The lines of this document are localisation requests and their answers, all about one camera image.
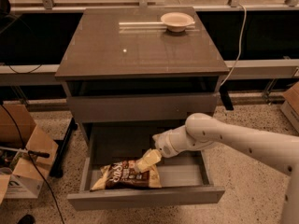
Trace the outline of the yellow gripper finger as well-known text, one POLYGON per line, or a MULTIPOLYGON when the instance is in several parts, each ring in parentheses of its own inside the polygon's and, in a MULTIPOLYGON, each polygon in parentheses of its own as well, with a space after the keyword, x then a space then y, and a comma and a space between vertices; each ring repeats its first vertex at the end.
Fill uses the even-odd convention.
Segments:
POLYGON ((147 172, 153 165, 158 163, 162 155, 157 149, 149 149, 140 159, 135 162, 135 168, 138 172, 147 172))

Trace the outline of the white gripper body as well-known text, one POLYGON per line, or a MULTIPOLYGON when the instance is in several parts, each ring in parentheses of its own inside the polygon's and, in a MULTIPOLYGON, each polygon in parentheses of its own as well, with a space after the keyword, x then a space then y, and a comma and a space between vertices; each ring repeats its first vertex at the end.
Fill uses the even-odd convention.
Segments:
POLYGON ((195 139, 186 132, 185 126, 155 134, 152 138, 155 148, 165 158, 175 157, 183 151, 191 150, 195 145, 195 139))

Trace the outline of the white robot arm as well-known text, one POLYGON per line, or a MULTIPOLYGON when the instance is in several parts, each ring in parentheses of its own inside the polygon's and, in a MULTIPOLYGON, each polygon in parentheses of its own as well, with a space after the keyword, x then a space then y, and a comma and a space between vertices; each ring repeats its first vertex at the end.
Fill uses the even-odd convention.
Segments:
POLYGON ((136 163, 146 172, 162 158, 183 151, 201 151, 222 143, 290 177, 280 224, 299 224, 299 137, 226 124, 203 113, 187 117, 185 124, 153 136, 155 149, 136 163))

